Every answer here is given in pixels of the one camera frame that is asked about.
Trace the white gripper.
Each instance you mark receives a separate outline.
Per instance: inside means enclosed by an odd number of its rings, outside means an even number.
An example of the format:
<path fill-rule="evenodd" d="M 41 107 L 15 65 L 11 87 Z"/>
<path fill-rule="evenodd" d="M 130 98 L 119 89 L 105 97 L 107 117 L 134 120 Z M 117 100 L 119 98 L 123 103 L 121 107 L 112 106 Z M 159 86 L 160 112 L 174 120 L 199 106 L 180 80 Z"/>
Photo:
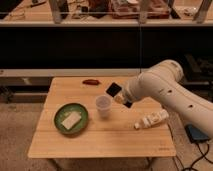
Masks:
<path fill-rule="evenodd" d="M 106 93 L 108 95 L 110 95 L 111 97 L 114 97 L 114 100 L 119 103 L 119 104 L 124 104 L 124 106 L 126 106 L 127 108 L 131 108 L 132 103 L 127 102 L 127 99 L 125 98 L 125 96 L 120 92 L 121 91 L 121 87 L 116 84 L 116 83 L 112 83 L 109 88 L 106 90 Z"/>

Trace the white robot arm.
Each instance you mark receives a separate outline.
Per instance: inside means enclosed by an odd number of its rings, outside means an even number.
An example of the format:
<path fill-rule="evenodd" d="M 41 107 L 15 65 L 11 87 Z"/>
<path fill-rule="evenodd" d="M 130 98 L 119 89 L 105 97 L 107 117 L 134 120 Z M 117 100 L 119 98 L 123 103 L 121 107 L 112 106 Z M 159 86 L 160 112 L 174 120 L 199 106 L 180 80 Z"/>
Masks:
<path fill-rule="evenodd" d="M 151 97 L 213 138 L 213 103 L 182 87 L 179 82 L 183 76 L 183 68 L 178 62 L 164 60 L 131 77 L 123 86 L 113 82 L 106 93 L 128 108 Z"/>

